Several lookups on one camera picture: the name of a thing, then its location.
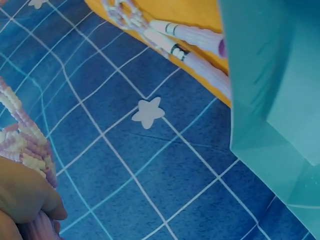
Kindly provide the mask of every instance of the teal bag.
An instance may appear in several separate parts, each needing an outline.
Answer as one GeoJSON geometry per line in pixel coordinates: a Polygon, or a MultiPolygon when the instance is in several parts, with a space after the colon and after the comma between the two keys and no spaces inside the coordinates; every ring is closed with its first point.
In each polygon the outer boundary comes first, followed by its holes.
{"type": "Polygon", "coordinates": [[[320,239],[320,2],[222,0],[231,150],[320,239]]]}

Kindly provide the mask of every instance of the hand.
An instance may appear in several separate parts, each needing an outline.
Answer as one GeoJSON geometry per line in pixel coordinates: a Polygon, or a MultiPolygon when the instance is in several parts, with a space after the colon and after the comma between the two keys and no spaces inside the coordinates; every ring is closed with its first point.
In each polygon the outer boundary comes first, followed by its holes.
{"type": "Polygon", "coordinates": [[[40,210],[53,220],[68,216],[59,194],[38,172],[0,156],[0,239],[22,240],[16,224],[33,221],[40,210]]]}

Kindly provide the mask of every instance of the blue cloth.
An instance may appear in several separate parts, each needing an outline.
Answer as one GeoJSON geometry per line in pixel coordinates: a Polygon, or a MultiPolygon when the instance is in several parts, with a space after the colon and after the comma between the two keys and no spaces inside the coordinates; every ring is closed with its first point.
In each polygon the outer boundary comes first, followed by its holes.
{"type": "Polygon", "coordinates": [[[0,74],[52,143],[62,237],[314,239],[230,152],[230,110],[194,78],[81,0],[24,4],[0,9],[0,74]],[[155,97],[165,116],[144,129],[132,116],[155,97]]]}

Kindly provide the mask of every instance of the yellow fabric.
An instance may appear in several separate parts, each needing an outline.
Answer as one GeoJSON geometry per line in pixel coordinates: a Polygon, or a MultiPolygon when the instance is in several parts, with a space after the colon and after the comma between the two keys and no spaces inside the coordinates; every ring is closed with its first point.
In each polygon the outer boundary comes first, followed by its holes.
{"type": "MultiPolygon", "coordinates": [[[[85,2],[96,14],[109,21],[101,0],[85,0],[85,2]]],[[[140,11],[143,12],[144,17],[148,21],[152,19],[165,20],[189,26],[211,29],[218,33],[222,32],[222,24],[216,0],[135,0],[134,3],[140,11]]],[[[127,32],[142,41],[136,32],[127,32]]],[[[186,49],[198,54],[202,58],[205,58],[216,68],[223,70],[225,73],[228,72],[228,63],[226,59],[219,59],[214,54],[203,51],[195,46],[188,45],[183,41],[178,41],[178,43],[186,49]]],[[[169,59],[174,64],[191,74],[211,93],[230,107],[230,101],[220,91],[212,87],[204,78],[195,74],[193,70],[177,58],[170,56],[169,59]]]]}

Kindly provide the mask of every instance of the white star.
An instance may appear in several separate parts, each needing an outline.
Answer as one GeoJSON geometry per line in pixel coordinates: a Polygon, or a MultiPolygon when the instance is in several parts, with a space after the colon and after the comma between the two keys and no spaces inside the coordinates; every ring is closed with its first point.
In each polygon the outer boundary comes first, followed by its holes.
{"type": "Polygon", "coordinates": [[[28,6],[34,6],[35,9],[41,8],[42,4],[48,2],[48,0],[31,0],[28,6]]]}
{"type": "Polygon", "coordinates": [[[160,97],[155,97],[150,102],[140,100],[138,103],[139,111],[131,119],[135,122],[141,122],[144,129],[150,129],[155,119],[159,119],[165,115],[165,111],[159,108],[160,101],[160,97]]]}

